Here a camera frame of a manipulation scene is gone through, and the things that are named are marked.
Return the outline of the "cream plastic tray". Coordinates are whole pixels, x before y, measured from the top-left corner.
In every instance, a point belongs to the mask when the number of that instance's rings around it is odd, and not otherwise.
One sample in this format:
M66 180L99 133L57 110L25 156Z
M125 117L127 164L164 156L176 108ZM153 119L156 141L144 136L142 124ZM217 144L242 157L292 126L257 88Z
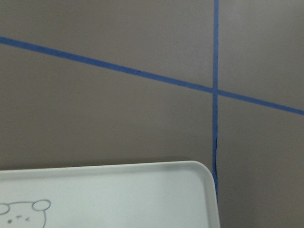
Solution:
M0 173L3 228L218 228L213 177L197 161Z

